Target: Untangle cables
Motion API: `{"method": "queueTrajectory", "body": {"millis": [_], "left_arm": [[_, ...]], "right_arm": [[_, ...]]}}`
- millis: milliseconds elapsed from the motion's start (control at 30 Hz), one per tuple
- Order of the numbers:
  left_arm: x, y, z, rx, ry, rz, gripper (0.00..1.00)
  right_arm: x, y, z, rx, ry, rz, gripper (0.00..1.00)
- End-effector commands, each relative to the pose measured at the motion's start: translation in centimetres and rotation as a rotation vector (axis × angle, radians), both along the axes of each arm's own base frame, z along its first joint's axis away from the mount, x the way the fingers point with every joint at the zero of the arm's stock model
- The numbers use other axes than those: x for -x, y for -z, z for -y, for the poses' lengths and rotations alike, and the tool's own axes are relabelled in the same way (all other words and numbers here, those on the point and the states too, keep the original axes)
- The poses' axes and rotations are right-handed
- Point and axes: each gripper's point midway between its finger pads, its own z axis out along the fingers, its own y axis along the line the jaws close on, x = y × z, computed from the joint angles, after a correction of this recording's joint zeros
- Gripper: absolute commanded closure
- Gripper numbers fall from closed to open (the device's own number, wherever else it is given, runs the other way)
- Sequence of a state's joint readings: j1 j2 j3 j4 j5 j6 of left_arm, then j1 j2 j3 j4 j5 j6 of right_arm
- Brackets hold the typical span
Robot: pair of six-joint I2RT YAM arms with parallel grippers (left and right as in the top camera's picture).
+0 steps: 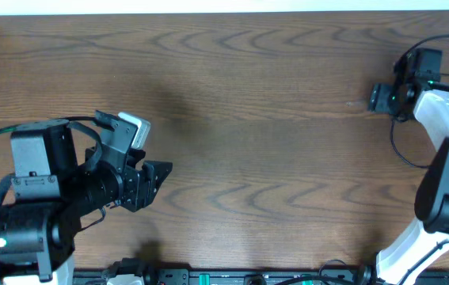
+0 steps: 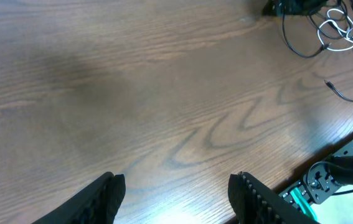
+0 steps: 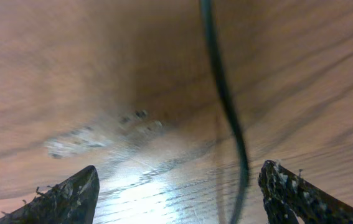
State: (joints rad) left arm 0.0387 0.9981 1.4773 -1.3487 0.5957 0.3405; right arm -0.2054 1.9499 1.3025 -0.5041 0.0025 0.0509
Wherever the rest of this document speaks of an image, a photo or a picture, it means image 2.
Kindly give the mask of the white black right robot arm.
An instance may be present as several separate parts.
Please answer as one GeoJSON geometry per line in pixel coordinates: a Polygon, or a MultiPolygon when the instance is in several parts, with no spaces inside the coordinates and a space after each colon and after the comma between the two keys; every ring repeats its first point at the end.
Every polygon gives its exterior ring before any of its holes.
{"type": "MultiPolygon", "coordinates": [[[[262,15],[281,17],[286,45],[302,58],[314,58],[325,51],[345,52],[353,49],[353,1],[329,4],[327,0],[269,0],[262,9],[262,15]],[[287,16],[304,16],[311,21],[320,43],[317,51],[303,54],[291,45],[286,35],[287,16]]],[[[326,80],[325,84],[339,98],[353,103],[353,99],[345,97],[333,83],[326,80]]],[[[329,171],[339,184],[353,185],[353,158],[331,159],[329,171]]]]}

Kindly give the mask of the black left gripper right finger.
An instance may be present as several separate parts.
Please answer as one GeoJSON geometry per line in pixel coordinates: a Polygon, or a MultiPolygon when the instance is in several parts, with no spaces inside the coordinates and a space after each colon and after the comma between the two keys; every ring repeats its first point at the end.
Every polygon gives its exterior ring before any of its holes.
{"type": "Polygon", "coordinates": [[[228,199],[240,223],[317,223],[248,172],[230,175],[228,199]]]}

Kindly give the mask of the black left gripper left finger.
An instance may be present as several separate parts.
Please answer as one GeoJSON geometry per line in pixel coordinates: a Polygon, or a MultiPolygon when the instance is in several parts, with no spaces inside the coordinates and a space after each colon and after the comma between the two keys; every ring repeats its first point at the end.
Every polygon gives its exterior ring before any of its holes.
{"type": "Polygon", "coordinates": [[[105,172],[34,224],[113,223],[125,193],[125,176],[105,172]]]}

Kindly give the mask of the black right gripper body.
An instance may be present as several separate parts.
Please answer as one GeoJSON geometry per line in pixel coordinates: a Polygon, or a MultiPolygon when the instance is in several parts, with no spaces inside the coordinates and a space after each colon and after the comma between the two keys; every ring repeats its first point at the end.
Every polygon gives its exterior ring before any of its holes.
{"type": "Polygon", "coordinates": [[[268,0],[262,9],[263,16],[308,16],[318,12],[327,0],[268,0]]]}

